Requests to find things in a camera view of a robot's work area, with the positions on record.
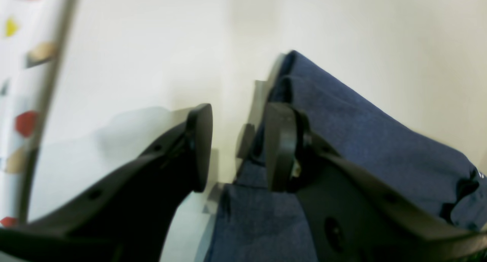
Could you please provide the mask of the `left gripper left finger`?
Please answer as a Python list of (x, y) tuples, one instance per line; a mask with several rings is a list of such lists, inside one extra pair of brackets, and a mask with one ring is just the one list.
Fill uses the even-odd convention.
[(169, 226), (191, 192), (204, 192), (212, 151), (210, 104), (137, 158), (52, 213), (1, 230), (1, 251), (28, 262), (158, 262)]

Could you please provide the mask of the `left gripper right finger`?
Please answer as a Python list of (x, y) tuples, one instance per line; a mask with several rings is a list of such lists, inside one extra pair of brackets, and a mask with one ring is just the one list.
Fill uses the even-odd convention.
[(298, 199), (320, 262), (485, 262), (486, 233), (412, 204), (313, 133), (289, 104), (267, 104), (268, 187)]

